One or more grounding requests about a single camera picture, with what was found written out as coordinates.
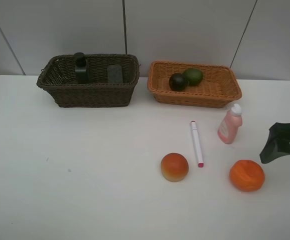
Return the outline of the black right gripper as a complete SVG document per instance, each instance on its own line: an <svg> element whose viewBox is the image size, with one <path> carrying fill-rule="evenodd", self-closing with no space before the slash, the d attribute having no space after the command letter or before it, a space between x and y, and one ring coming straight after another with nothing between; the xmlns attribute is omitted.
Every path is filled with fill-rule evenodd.
<svg viewBox="0 0 290 240"><path fill-rule="evenodd" d="M269 137L259 154L262 164L290 155L290 123L276 122L269 128Z"/></svg>

